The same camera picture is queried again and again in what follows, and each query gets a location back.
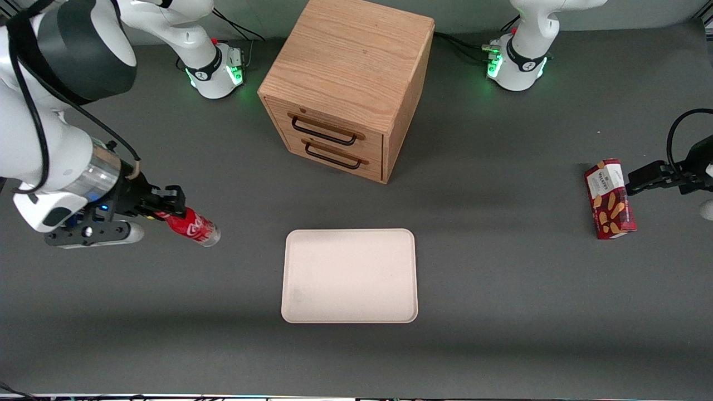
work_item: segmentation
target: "wooden drawer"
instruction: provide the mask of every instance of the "wooden drawer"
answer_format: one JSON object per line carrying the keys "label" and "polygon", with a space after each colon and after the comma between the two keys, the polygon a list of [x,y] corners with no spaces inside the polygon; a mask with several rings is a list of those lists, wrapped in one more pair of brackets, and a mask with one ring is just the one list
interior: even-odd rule
{"label": "wooden drawer", "polygon": [[265,103],[283,138],[290,135],[311,138],[348,154],[370,158],[381,164],[382,135],[344,128],[346,124],[335,118],[314,117],[307,109],[284,101],[266,98]]}
{"label": "wooden drawer", "polygon": [[373,181],[381,181],[381,157],[354,154],[307,135],[286,135],[290,152]]}
{"label": "wooden drawer", "polygon": [[257,90],[289,151],[388,182],[421,98],[434,28],[431,18],[368,1],[309,0]]}

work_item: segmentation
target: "coca-cola can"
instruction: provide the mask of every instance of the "coca-cola can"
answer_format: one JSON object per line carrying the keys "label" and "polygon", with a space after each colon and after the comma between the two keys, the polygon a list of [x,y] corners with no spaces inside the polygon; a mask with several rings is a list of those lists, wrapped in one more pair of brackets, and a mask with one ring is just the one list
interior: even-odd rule
{"label": "coca-cola can", "polygon": [[184,218],[163,212],[156,213],[156,215],[164,219],[171,230],[205,247],[213,246],[220,240],[220,229],[212,221],[191,208],[185,209]]}

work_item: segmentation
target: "cabinet top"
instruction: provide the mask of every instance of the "cabinet top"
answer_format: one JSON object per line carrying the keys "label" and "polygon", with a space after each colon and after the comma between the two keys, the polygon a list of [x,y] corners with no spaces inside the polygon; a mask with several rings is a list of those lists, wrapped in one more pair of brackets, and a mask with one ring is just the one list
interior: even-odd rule
{"label": "cabinet top", "polygon": [[434,27],[363,0],[310,0],[258,92],[387,133]]}

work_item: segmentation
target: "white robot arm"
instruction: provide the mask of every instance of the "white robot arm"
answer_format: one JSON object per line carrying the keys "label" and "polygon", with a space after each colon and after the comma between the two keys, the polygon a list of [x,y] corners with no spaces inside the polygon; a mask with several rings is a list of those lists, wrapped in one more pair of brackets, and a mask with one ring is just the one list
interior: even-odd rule
{"label": "white robot arm", "polygon": [[520,13],[515,34],[494,39],[483,50],[491,52],[487,77],[509,91],[524,91],[542,76],[546,54],[560,32],[555,12],[586,10],[607,0],[510,0]]}
{"label": "white robot arm", "polygon": [[240,51],[215,46],[196,24],[173,27],[209,13],[212,0],[160,5],[68,0],[48,8],[51,4],[39,0],[0,27],[0,181],[22,181],[14,203],[33,229],[48,233],[51,245],[77,245],[52,241],[58,230],[68,234],[65,239],[71,237],[75,228],[70,222],[76,219],[103,221],[104,228],[120,233],[102,241],[77,235],[80,245],[136,242],[143,236],[140,226],[113,222],[114,215],[181,216],[183,192],[178,186],[161,190],[149,184],[133,149],[132,166],[113,152],[115,143],[105,145],[67,124],[64,110],[72,105],[86,113],[81,105],[133,85],[136,59],[120,16],[171,40],[189,75],[196,77],[196,88],[208,98],[226,96],[242,83],[233,74],[234,68],[240,70]]}
{"label": "white robot arm", "polygon": [[124,24],[161,39],[186,66],[191,84],[206,98],[222,98],[242,84],[242,53],[213,44],[195,22],[213,10],[213,0],[118,0]]}

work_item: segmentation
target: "black metal handle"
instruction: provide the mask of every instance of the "black metal handle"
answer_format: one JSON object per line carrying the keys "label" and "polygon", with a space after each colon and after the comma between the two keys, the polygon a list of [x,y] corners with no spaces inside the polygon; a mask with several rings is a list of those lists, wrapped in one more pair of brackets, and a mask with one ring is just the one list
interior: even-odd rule
{"label": "black metal handle", "polygon": [[336,164],[336,165],[338,165],[338,166],[341,166],[341,167],[344,167],[344,168],[348,168],[349,170],[356,170],[356,169],[359,168],[359,166],[361,166],[361,160],[359,160],[359,159],[356,160],[356,164],[353,164],[353,165],[352,165],[352,164],[343,163],[343,162],[338,161],[338,160],[334,160],[333,158],[328,158],[328,157],[326,157],[326,156],[320,155],[319,153],[311,152],[311,151],[309,151],[309,147],[310,147],[311,145],[312,145],[312,144],[311,144],[310,142],[306,142],[306,143],[304,144],[304,151],[307,152],[307,154],[310,155],[310,156],[314,156],[314,157],[316,157],[316,158],[321,158],[323,161],[329,161],[330,163],[334,163],[334,164]]}
{"label": "black metal handle", "polygon": [[352,135],[352,139],[351,139],[351,140],[349,140],[349,141],[344,141],[344,140],[339,139],[339,138],[333,138],[333,137],[331,137],[331,136],[329,136],[329,135],[324,135],[323,133],[320,133],[320,132],[317,132],[317,131],[313,131],[313,130],[311,130],[311,129],[309,129],[309,128],[303,128],[303,127],[301,127],[301,126],[298,126],[298,125],[297,125],[297,121],[298,121],[298,120],[297,120],[297,116],[292,117],[292,127],[293,127],[294,129],[298,130],[299,132],[304,132],[304,133],[306,133],[306,134],[309,134],[309,135],[312,135],[312,136],[316,136],[317,138],[322,138],[322,139],[324,139],[324,140],[326,140],[326,141],[331,141],[331,142],[338,143],[339,145],[344,145],[344,146],[352,146],[352,145],[354,145],[354,142],[357,141],[357,136],[356,136],[356,135]]}

